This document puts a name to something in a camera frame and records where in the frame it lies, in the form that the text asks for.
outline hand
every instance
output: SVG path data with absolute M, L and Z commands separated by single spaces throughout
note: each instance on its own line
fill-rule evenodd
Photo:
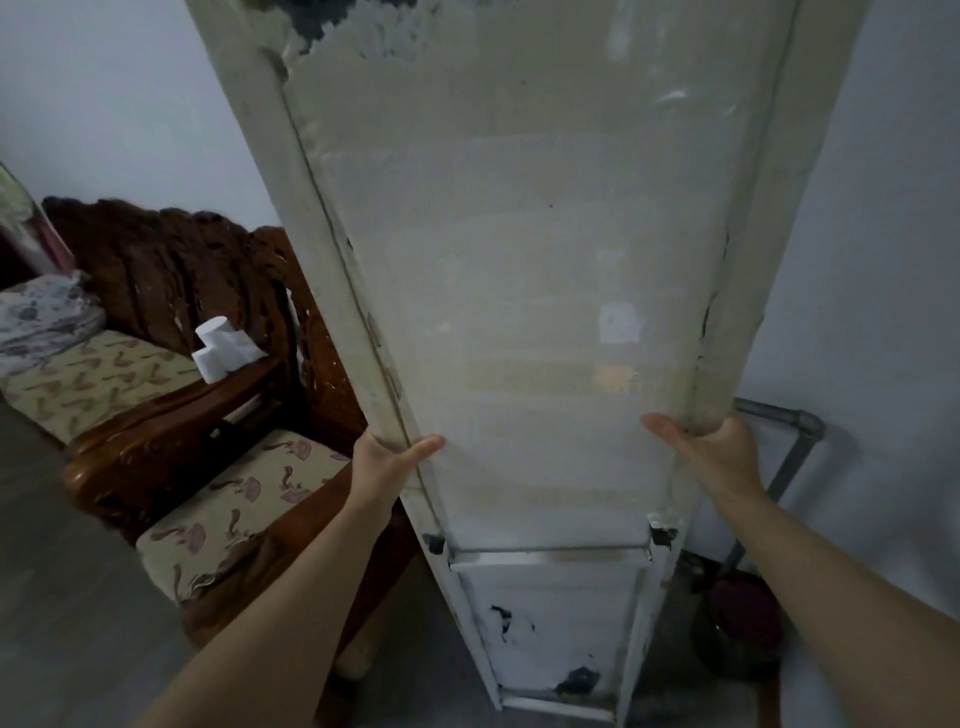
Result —
M 386 528 L 407 477 L 445 444 L 440 435 L 430 435 L 397 454 L 380 445 L 368 427 L 353 445 L 353 476 L 344 507 L 373 512 Z
M 697 478 L 721 516 L 727 508 L 767 499 L 756 459 L 756 440 L 750 426 L 731 415 L 705 437 L 687 435 L 664 415 L 640 418 L 643 426 L 693 465 Z

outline concrete floor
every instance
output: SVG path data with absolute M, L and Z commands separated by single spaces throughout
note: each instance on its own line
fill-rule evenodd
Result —
M 120 726 L 189 659 L 177 610 L 132 549 L 71 509 L 60 452 L 0 404 L 0 725 Z M 491 706 L 425 565 L 360 685 L 357 728 L 596 723 Z M 686 640 L 682 577 L 664 609 L 632 725 L 756 725 L 754 692 L 714 681 Z

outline white cabinet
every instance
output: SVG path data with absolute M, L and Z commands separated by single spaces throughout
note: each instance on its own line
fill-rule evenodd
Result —
M 494 704 L 622 724 L 697 497 L 638 416 L 730 410 L 866 3 L 189 5 L 372 426 L 448 439 Z

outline sofa cushion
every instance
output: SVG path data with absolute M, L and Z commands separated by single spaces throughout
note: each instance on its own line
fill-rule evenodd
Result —
M 192 359 L 107 330 L 4 377 L 0 390 L 14 409 L 68 443 L 142 401 L 199 378 Z
M 151 580 L 184 602 L 213 583 L 230 550 L 253 538 L 337 474 L 349 459 L 274 430 L 136 542 Z

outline metal pipe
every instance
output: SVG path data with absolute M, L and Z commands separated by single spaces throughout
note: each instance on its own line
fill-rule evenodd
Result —
M 740 397 L 736 398 L 733 403 L 736 410 L 745 415 L 785 423 L 797 428 L 797 439 L 786 453 L 777 474 L 774 475 L 773 480 L 770 481 L 770 486 L 767 488 L 767 494 L 776 503 L 780 501 L 780 498 L 804 465 L 807 456 L 813 450 L 813 446 L 824 439 L 827 434 L 827 426 L 819 417 L 802 409 L 785 409 L 773 404 L 743 400 Z M 733 544 L 730 554 L 720 568 L 720 573 L 736 570 L 745 553 L 746 550 L 739 541 Z

